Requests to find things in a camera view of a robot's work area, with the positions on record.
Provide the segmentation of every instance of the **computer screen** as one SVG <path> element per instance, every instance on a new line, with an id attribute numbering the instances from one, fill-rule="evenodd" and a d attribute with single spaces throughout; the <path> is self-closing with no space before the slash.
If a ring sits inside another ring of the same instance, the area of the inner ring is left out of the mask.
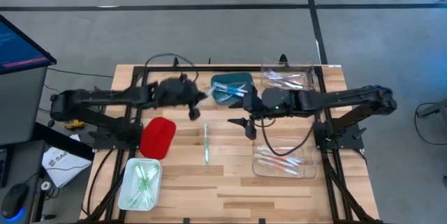
<path id="1" fill-rule="evenodd" d="M 35 42 L 0 16 L 0 75 L 49 66 L 55 60 Z"/>

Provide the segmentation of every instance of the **concrete floor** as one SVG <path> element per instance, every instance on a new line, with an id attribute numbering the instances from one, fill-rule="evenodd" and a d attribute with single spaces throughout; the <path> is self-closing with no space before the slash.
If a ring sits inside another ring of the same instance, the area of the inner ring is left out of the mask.
<path id="1" fill-rule="evenodd" d="M 316 3 L 435 3 L 438 0 L 316 0 Z M 0 6 L 97 6 L 191 3 L 306 3 L 307 0 L 0 0 Z M 56 68 L 112 75 L 117 64 L 141 64 L 160 52 L 193 62 L 242 64 L 276 60 L 317 64 L 308 10 L 209 10 L 115 12 L 2 12 L 58 59 Z M 381 219 L 389 223 L 445 223 L 447 146 L 422 142 L 413 113 L 422 102 L 447 98 L 447 9 L 319 10 L 329 64 L 341 64 L 349 88 L 380 84 L 399 104 L 386 118 L 361 123 L 368 169 Z M 110 88 L 111 80 L 49 72 L 56 89 Z M 41 107 L 49 108 L 44 90 Z M 419 123 L 433 142 L 447 142 L 438 116 Z M 73 222 L 89 171 L 45 204 Z"/>

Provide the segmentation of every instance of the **wooden tabletop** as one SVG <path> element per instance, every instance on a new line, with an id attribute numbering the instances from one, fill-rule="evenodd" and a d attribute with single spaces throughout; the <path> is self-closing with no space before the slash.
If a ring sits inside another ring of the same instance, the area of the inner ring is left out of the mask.
<path id="1" fill-rule="evenodd" d="M 131 82 L 134 65 L 118 65 L 112 89 L 122 90 Z M 178 77 L 176 72 L 153 72 L 148 82 Z M 186 73 L 194 78 L 195 73 Z M 200 72 L 198 88 L 210 88 L 210 79 L 218 72 Z M 323 66 L 327 92 L 346 89 L 342 68 Z M 254 84 L 260 91 L 261 74 L 252 73 Z M 333 117 L 340 117 L 350 107 L 332 109 Z M 315 151 L 316 171 L 312 179 L 287 179 L 258 176 L 253 167 L 254 143 L 263 142 L 261 131 L 258 139 L 248 140 L 244 129 L 226 120 L 247 117 L 244 110 L 218 106 L 212 98 L 200 104 L 201 116 L 189 121 L 187 107 L 146 110 L 142 121 L 146 125 L 154 117 L 165 117 L 177 124 L 177 131 L 168 155 L 161 160 L 163 175 L 158 206 L 151 211 L 128 211 L 126 223 L 181 223 L 190 218 L 192 223 L 257 223 L 265 218 L 268 223 L 331 223 L 330 207 L 321 155 Z M 124 114 L 124 106 L 108 106 L 111 117 Z M 295 137 L 299 143 L 312 125 L 314 118 L 278 119 L 268 128 L 267 135 Z M 203 126 L 209 125 L 210 163 L 205 164 Z M 303 148 L 314 149 L 314 137 Z M 91 169 L 89 185 L 108 151 L 96 153 Z M 374 201 L 365 161 L 351 150 L 341 150 L 342 164 L 348 189 L 363 209 L 373 218 L 379 214 Z M 107 193 L 115 165 L 116 151 L 110 155 L 99 172 L 92 194 L 92 208 Z M 341 196 L 336 189 L 340 218 L 344 217 Z M 87 206 L 88 190 L 84 206 Z M 118 217 L 117 198 L 113 218 Z"/>

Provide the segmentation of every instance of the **computer mouse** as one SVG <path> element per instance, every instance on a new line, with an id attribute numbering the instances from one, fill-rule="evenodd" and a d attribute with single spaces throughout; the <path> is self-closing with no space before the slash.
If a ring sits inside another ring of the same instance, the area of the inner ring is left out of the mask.
<path id="1" fill-rule="evenodd" d="M 26 184 L 15 184 L 6 193 L 3 203 L 1 203 L 1 215 L 5 220 L 19 216 L 23 208 L 23 203 L 27 198 L 28 186 Z"/>

